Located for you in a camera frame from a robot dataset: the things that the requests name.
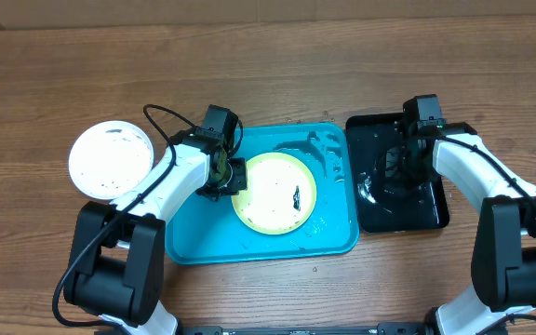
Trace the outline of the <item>yellow plate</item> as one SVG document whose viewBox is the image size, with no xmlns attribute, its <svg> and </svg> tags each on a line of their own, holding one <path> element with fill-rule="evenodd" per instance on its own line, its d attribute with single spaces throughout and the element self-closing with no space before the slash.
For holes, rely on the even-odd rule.
<svg viewBox="0 0 536 335">
<path fill-rule="evenodd" d="M 232 197 L 234 212 L 250 229 L 284 235 L 301 227 L 317 201 L 310 169 L 290 154 L 259 154 L 246 162 L 247 189 Z"/>
</svg>

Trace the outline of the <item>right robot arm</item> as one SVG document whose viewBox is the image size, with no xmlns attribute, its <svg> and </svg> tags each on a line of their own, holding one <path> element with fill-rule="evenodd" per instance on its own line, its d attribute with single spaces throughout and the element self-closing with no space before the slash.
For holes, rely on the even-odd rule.
<svg viewBox="0 0 536 335">
<path fill-rule="evenodd" d="M 536 186 L 519 178 L 466 123 L 417 121 L 376 160 L 387 192 L 444 177 L 479 219 L 471 284 L 437 307 L 436 334 L 503 333 L 517 319 L 536 321 Z"/>
</svg>

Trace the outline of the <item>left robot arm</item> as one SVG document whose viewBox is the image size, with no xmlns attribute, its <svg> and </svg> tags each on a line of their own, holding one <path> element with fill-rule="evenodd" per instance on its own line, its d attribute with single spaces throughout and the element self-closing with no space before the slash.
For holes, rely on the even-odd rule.
<svg viewBox="0 0 536 335">
<path fill-rule="evenodd" d="M 61 316 L 66 301 L 115 334 L 177 333 L 177 318 L 160 301 L 167 223 L 192 194 L 216 201 L 246 188 L 245 161 L 236 157 L 242 140 L 242 129 L 181 131 L 134 189 L 110 204 L 86 203 L 52 299 L 57 321 L 80 325 Z"/>
</svg>

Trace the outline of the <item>white plate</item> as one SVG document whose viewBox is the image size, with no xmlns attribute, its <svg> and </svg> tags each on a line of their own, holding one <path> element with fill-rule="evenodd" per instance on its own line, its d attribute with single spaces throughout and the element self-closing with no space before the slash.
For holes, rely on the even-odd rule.
<svg viewBox="0 0 536 335">
<path fill-rule="evenodd" d="M 154 147 L 139 127 L 120 120 L 98 123 L 74 142 L 68 170 L 83 194 L 113 200 L 137 186 L 152 170 Z"/>
</svg>

